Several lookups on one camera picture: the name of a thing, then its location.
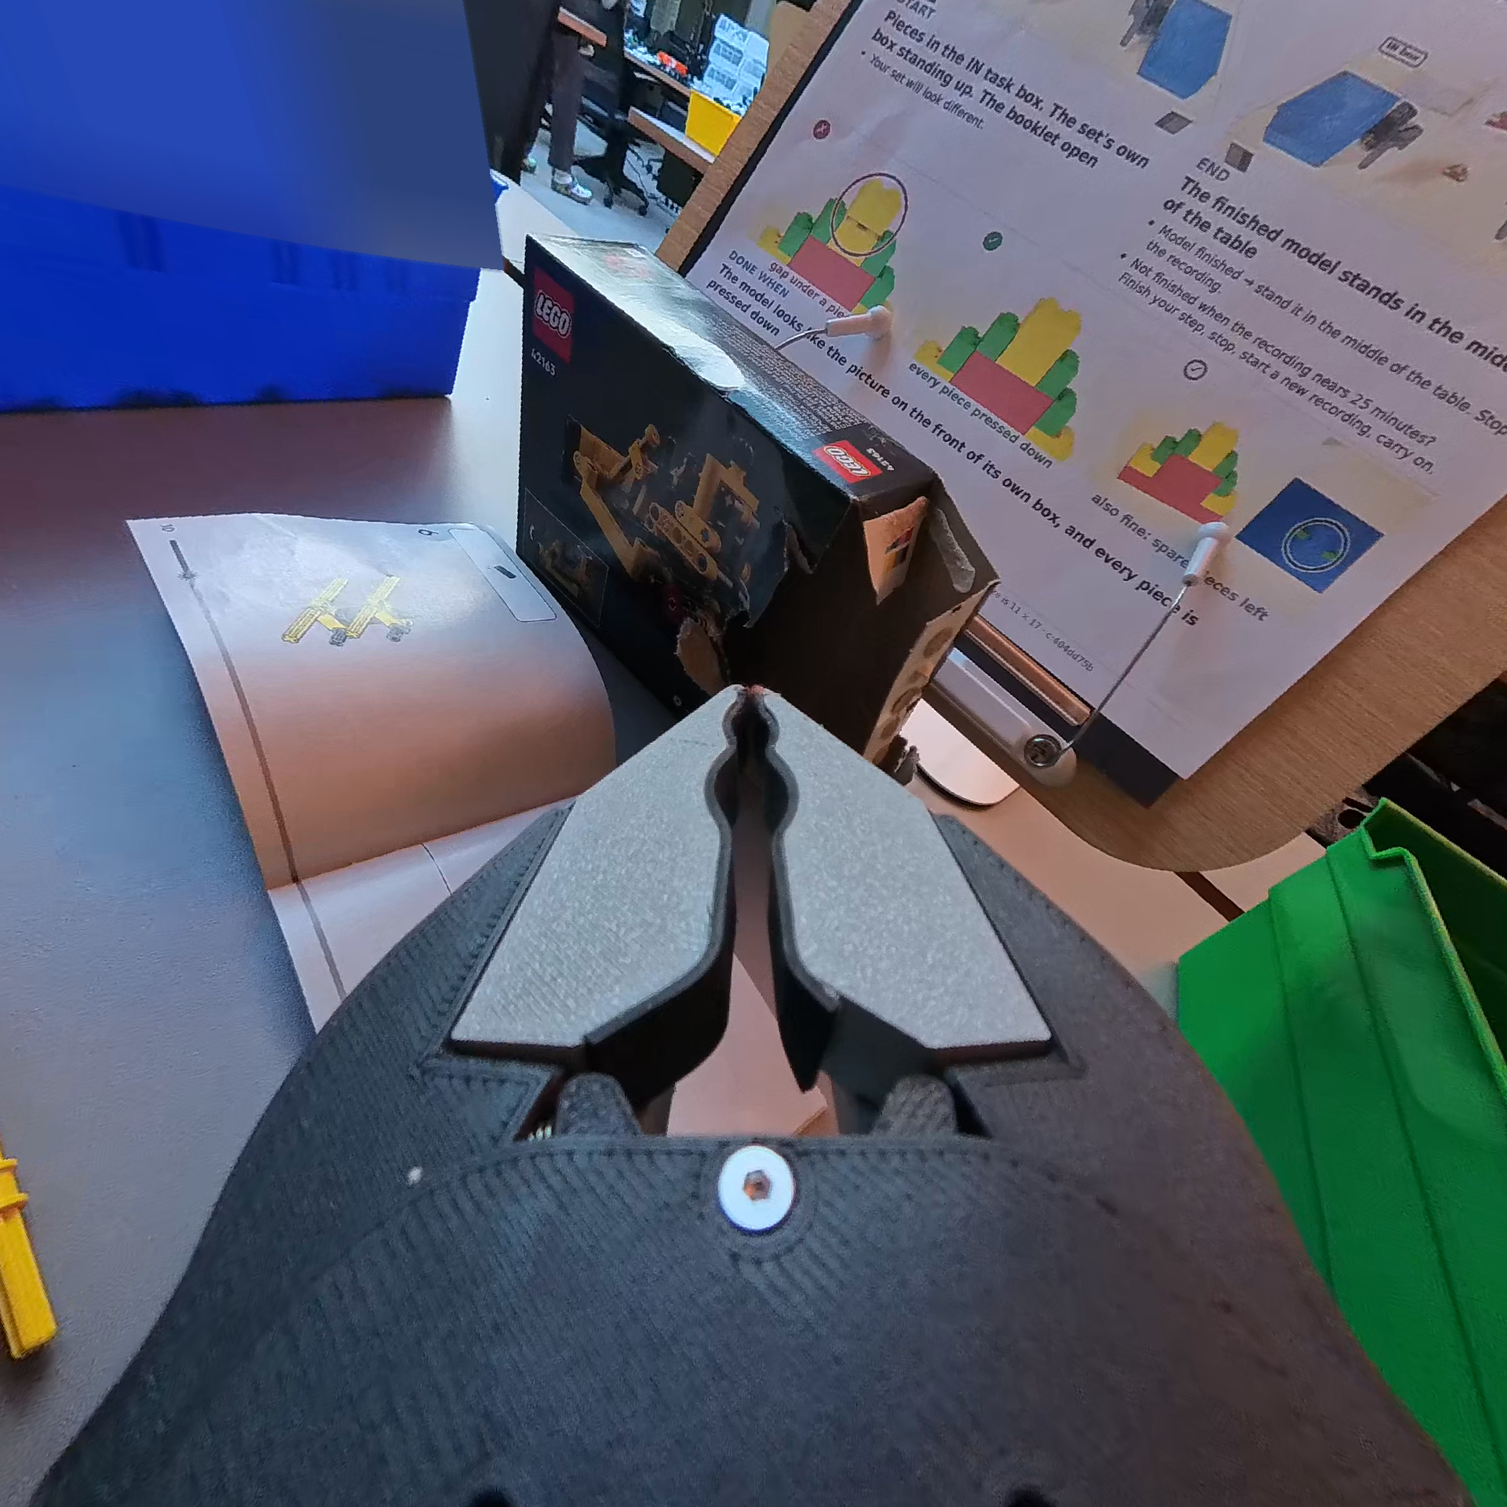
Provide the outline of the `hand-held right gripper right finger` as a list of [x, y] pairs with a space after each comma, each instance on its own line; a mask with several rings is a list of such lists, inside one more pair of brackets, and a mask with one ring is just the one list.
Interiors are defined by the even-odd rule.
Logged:
[[1034, 1059], [1051, 1030], [929, 810], [772, 691], [763, 768], [778, 1036], [799, 1088]]

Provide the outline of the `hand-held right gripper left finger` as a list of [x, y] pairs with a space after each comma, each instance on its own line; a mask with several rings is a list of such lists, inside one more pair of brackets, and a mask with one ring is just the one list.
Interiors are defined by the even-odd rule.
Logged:
[[719, 693], [572, 804], [451, 1048], [595, 1071], [636, 1109], [706, 1061], [728, 1023], [744, 702]]

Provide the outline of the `black toy set box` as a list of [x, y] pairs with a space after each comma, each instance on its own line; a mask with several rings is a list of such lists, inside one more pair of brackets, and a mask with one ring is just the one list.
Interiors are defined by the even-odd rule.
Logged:
[[893, 763], [997, 582], [936, 472], [633, 243], [519, 282], [521, 562], [674, 716], [756, 686]]

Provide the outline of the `open instruction booklet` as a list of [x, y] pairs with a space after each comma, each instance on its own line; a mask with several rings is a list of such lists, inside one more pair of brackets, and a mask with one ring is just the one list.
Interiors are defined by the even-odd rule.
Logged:
[[625, 757], [582, 634], [491, 533], [127, 526], [189, 661], [317, 1036], [277, 1113], [390, 1141], [412, 1009], [335, 1012], [528, 824]]

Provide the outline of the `green plastic bin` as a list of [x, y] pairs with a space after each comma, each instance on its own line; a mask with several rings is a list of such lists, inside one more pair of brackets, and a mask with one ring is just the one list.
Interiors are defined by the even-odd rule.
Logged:
[[1343, 1319], [1504, 1504], [1504, 885], [1381, 801], [1185, 953], [1176, 1021]]

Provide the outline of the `yellow toy beam piece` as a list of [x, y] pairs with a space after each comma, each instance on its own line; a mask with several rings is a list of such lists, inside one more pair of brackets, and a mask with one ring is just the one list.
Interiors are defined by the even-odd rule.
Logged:
[[1, 1328], [12, 1360], [21, 1362], [51, 1342], [57, 1321], [24, 1224], [28, 1195], [15, 1159], [1, 1156]]

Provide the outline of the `blue plastic bin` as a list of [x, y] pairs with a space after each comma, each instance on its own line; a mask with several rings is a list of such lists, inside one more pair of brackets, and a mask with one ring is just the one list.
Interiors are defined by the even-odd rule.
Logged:
[[446, 397], [476, 287], [5, 187], [1, 411]]

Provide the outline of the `black office chair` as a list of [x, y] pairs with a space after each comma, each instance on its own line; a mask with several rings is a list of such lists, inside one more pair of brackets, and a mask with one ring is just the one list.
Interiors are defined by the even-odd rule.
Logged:
[[634, 103], [636, 76], [624, 58], [606, 47], [597, 47], [586, 61], [580, 87], [579, 117], [602, 140], [595, 156], [577, 160], [580, 173], [600, 185], [602, 203], [611, 209], [616, 198], [634, 196], [636, 212], [645, 217], [647, 191], [627, 176], [627, 149], [634, 133], [627, 112]]

